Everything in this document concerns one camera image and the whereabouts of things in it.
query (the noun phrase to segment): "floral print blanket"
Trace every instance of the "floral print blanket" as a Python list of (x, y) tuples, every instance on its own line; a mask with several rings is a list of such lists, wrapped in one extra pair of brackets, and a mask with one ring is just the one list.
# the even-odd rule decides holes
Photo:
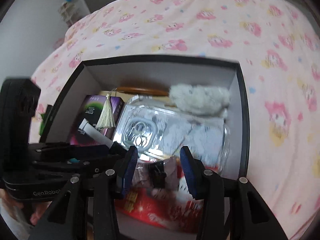
[(87, 15), (35, 71), (40, 114), (82, 60), (182, 54), (240, 62), (250, 112), (248, 178), (289, 239), (320, 207), (320, 41), (284, 0), (117, 0)]

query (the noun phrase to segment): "purple box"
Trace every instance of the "purple box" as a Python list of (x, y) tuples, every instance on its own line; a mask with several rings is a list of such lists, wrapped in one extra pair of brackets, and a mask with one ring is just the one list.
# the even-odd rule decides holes
[[(78, 127), (84, 118), (87, 119), (93, 127), (95, 127), (100, 118), (105, 101), (106, 96), (86, 96), (69, 133), (70, 144), (81, 146), (99, 144), (87, 134), (79, 130)], [(113, 118), (115, 120), (115, 124), (117, 124), (124, 102), (120, 97), (110, 97), (110, 101), (112, 105)], [(114, 127), (99, 129), (99, 132), (111, 139), (114, 129)]]

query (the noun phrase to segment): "transparent plastic packaging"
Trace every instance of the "transparent plastic packaging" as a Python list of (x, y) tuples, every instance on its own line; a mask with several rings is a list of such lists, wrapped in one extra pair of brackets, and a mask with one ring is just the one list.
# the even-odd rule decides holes
[(228, 158), (229, 128), (223, 118), (198, 117), (149, 96), (134, 96), (124, 106), (113, 141), (135, 145), (141, 160), (180, 156), (188, 146), (206, 167), (221, 173)]

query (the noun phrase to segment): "metal screw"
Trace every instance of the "metal screw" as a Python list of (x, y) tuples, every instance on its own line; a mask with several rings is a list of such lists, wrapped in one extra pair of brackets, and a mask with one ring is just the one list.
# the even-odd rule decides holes
[(204, 173), (205, 175), (207, 175), (207, 176), (211, 176), (211, 175), (213, 174), (213, 171), (210, 170), (210, 169), (206, 169), (206, 170), (203, 171), (203, 173)]
[(79, 181), (79, 177), (74, 176), (70, 179), (70, 181), (71, 183), (77, 183)]
[(240, 181), (241, 183), (243, 183), (243, 184), (246, 184), (246, 183), (248, 182), (247, 178), (245, 178), (245, 177), (241, 177), (241, 178), (239, 179), (239, 181)]
[(111, 175), (115, 174), (115, 171), (114, 171), (113, 169), (106, 170), (106, 174), (107, 174), (108, 176), (111, 176)]

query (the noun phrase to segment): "box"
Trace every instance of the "box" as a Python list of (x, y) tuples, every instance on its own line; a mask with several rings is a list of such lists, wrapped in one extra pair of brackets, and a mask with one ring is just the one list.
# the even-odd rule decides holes
[[(83, 119), (87, 119), (88, 122), (93, 127), (95, 127), (100, 118), (105, 101), (106, 101), (106, 97), (101, 95), (93, 95), (93, 96), (89, 95), (85, 97), (69, 134), (68, 141), (70, 142), (70, 144), (76, 144), (81, 146), (99, 144), (95, 140), (93, 140), (91, 137), (89, 137), (87, 134), (80, 131), (78, 127), (83, 121)], [(112, 106), (113, 119), (115, 120), (115, 124), (117, 124), (124, 102), (120, 97), (110, 97), (110, 101)], [(114, 130), (115, 128), (113, 127), (113, 128), (99, 129), (99, 132), (105, 135), (106, 137), (108, 137), (109, 139), (111, 139), (113, 136)]]
[[(213, 58), (174, 55), (133, 55), (83, 61), (73, 72), (50, 114), (40, 142), (67, 141), (68, 133), (87, 95), (116, 87), (140, 87), (169, 90), (179, 83), (226, 87), (231, 94), (226, 124), (230, 128), (229, 155), (222, 176), (229, 179), (245, 177), (249, 160), (248, 100), (238, 62)], [(228, 216), (225, 198), (225, 216)], [(120, 232), (133, 239), (195, 239), (155, 228), (151, 225), (117, 214)]]

